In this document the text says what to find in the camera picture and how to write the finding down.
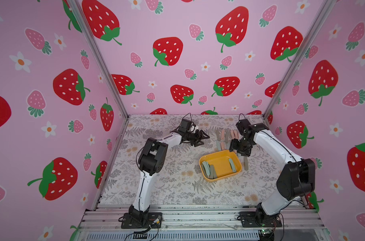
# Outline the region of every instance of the strawberry wallpaper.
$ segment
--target strawberry wallpaper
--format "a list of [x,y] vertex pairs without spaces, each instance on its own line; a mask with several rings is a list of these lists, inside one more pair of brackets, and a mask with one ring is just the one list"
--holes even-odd
[[335,4],[276,104],[275,135],[315,162],[310,208],[332,240],[365,240],[365,0]]
[[261,114],[322,2],[79,0],[129,114]]
[[67,2],[0,1],[0,240],[74,240],[122,123]]

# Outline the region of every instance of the yellow tray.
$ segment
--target yellow tray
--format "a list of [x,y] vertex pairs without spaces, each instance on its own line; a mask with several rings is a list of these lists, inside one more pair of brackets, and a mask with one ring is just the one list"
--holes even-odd
[[[229,163],[229,160],[228,160],[229,158],[231,158],[233,160],[234,166],[236,168],[236,172],[232,171],[231,164]],[[205,175],[204,175],[205,170],[203,170],[203,168],[201,167],[201,163],[203,161],[208,161],[209,166],[213,165],[218,178],[208,179],[205,177]],[[221,152],[215,152],[215,153],[212,153],[209,155],[202,156],[199,160],[199,164],[200,164],[199,166],[201,169],[201,173],[203,174],[204,179],[207,182],[215,182],[220,179],[231,177],[242,171],[242,164],[240,163],[239,158],[237,158],[235,152],[229,152],[229,150],[224,150]]]

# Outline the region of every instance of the plastic tray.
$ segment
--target plastic tray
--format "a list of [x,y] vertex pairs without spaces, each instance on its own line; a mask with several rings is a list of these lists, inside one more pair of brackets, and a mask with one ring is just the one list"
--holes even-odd
[[[236,168],[236,172],[232,171],[231,165],[228,160],[229,158],[231,158],[233,160],[234,166]],[[208,179],[205,177],[204,170],[201,167],[201,163],[203,161],[208,161],[209,166],[213,165],[218,178]],[[239,158],[237,158],[237,156],[234,152],[229,152],[229,150],[224,150],[221,152],[215,152],[215,153],[212,153],[209,155],[202,156],[199,160],[199,166],[201,169],[201,173],[207,182],[215,182],[215,181],[227,178],[227,177],[231,177],[242,171],[242,164],[240,163]]]

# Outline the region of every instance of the pink wall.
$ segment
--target pink wall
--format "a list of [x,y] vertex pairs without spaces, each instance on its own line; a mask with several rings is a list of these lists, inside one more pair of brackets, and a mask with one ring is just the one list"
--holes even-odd
[[[354,49],[346,50],[347,43],[353,42],[348,45],[352,46],[356,41]],[[365,0],[336,3],[310,52],[273,110],[271,128],[302,157],[321,161],[316,170],[317,197],[310,200],[319,205],[320,217],[331,237],[365,240],[365,144],[361,145],[365,143]],[[294,96],[293,84],[297,80],[299,91]],[[321,84],[330,90],[335,87],[330,93],[327,89],[315,92]],[[320,106],[318,93],[324,95]],[[307,111],[303,111],[303,104],[308,105]],[[293,131],[292,123],[297,121],[303,122],[298,123],[299,128],[307,127],[309,138],[314,137],[307,139],[305,145]],[[292,133],[287,133],[288,126]],[[296,143],[303,147],[297,150]]]
[[[123,122],[107,84],[99,82],[100,70],[83,34],[73,24],[69,30],[68,23],[60,0],[0,1],[0,240],[69,240],[75,230],[70,227],[79,224],[85,209],[91,209],[97,192],[90,172],[108,161],[107,139],[115,145]],[[88,59],[81,58],[82,50]],[[67,69],[73,70],[57,77]],[[82,91],[74,89],[81,84],[77,73],[90,90],[84,101]],[[28,96],[33,90],[37,91],[31,102]],[[100,117],[106,97],[114,113],[108,119],[113,121],[109,131]],[[95,106],[95,120],[90,104]],[[76,121],[74,132],[69,131],[71,120],[78,120],[83,128]],[[86,153],[91,154],[88,171]]]
[[[120,75],[115,76],[117,80],[123,78],[118,89],[123,91],[120,97],[129,114],[149,114],[158,108],[165,109],[168,114],[200,114],[214,107],[219,114],[231,114],[265,111],[271,101],[271,97],[265,94],[266,90],[268,92],[270,86],[281,80],[289,65],[287,59],[274,59],[280,56],[281,48],[290,47],[292,50],[300,45],[300,35],[305,36],[322,0],[249,1],[247,5],[244,1],[226,0],[79,2],[110,73]],[[231,42],[222,36],[223,33],[232,34]],[[236,46],[224,46],[221,53],[222,43]],[[161,60],[154,56],[153,47]],[[264,74],[257,80],[260,85],[255,82],[259,73]],[[215,83],[222,87],[220,80],[215,82],[220,78],[232,81],[232,84],[240,83],[236,89],[220,90],[219,93],[224,96],[218,96],[213,88]],[[134,83],[134,91],[129,85],[131,82]],[[182,86],[177,87],[181,93],[173,93],[180,98],[172,96],[170,89],[174,85]],[[186,104],[175,102],[178,99],[184,101],[178,94],[189,95],[192,105],[188,100]],[[259,103],[257,108],[252,107],[255,102]]]

